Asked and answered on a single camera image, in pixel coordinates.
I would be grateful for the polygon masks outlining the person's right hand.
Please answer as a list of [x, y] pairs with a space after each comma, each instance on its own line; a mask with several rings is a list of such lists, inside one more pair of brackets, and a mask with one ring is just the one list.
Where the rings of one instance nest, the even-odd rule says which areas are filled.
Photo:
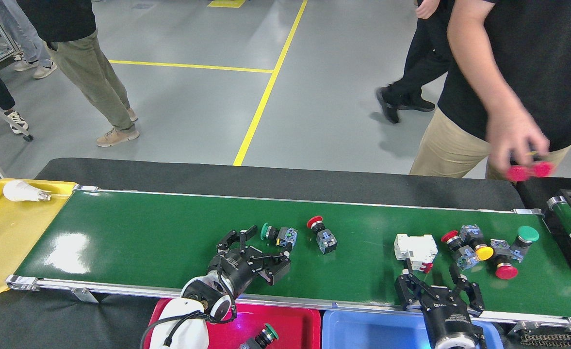
[[500, 106], [489, 111], [486, 141], [490, 145], [489, 161], [502, 175], [511, 167], [511, 159], [519, 165], [532, 164], [532, 150], [539, 156], [549, 154], [549, 139], [521, 106]]

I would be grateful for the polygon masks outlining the person's hand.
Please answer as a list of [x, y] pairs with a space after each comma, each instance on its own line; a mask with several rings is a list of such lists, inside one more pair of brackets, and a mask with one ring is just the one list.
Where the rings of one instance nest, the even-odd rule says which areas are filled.
[[438, 9], [440, 0], [415, 0], [415, 14], [417, 18], [427, 20]]

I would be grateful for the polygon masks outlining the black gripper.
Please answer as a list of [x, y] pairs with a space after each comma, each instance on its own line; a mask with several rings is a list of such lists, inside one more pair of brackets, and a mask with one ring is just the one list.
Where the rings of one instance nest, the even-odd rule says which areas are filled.
[[[252, 247], [247, 240], [257, 233], [257, 225], [246, 230], [231, 230], [217, 244], [217, 256], [208, 265], [208, 272], [221, 270], [221, 277], [226, 282], [234, 296], [245, 292], [257, 274], [263, 277], [267, 284], [273, 286], [290, 271], [290, 252], [277, 254], [257, 254], [254, 261], [246, 258], [245, 253]], [[240, 244], [239, 250], [230, 250], [234, 243]]]
[[[404, 268], [396, 278], [395, 289], [403, 311], [422, 309], [429, 340], [463, 336], [476, 340], [471, 316], [485, 311], [478, 283], [470, 282], [464, 275], [453, 275], [454, 289], [433, 288], [421, 281], [412, 269], [411, 260], [404, 260]], [[466, 303], [461, 296], [469, 298]]]

